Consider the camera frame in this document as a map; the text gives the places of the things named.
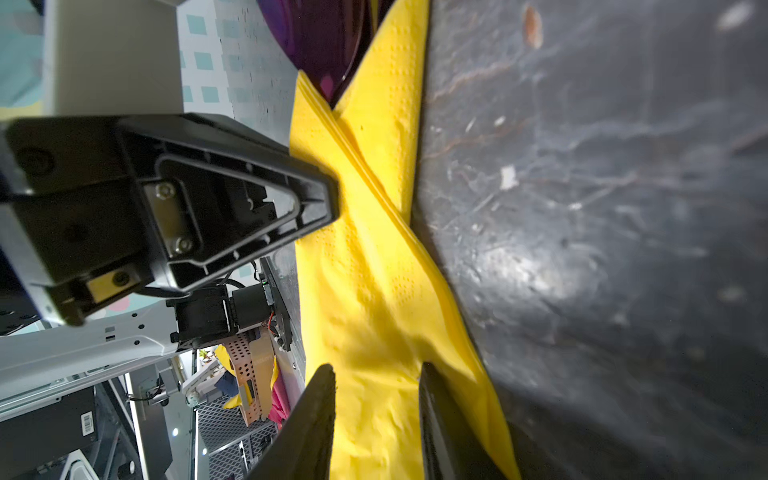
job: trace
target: white label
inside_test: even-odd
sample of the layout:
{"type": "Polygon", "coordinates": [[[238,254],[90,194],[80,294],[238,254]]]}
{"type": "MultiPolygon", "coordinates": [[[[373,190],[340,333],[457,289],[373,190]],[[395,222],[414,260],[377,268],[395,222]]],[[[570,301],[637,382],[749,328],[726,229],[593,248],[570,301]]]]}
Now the white label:
{"type": "Polygon", "coordinates": [[[94,432],[94,413],[88,412],[80,415],[80,426],[83,427],[83,436],[94,432]]]}

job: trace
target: yellow napkin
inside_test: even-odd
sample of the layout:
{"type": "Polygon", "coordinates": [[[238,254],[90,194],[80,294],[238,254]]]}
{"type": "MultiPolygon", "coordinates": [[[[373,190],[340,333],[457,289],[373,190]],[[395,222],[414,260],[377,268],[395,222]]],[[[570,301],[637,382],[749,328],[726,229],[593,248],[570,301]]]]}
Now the yellow napkin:
{"type": "Polygon", "coordinates": [[[448,284],[410,230],[428,0],[398,0],[331,112],[304,73],[291,154],[339,181],[341,217],[296,242],[307,376],[336,371],[331,478],[423,478],[419,374],[433,362],[519,478],[505,417],[448,284]]]}

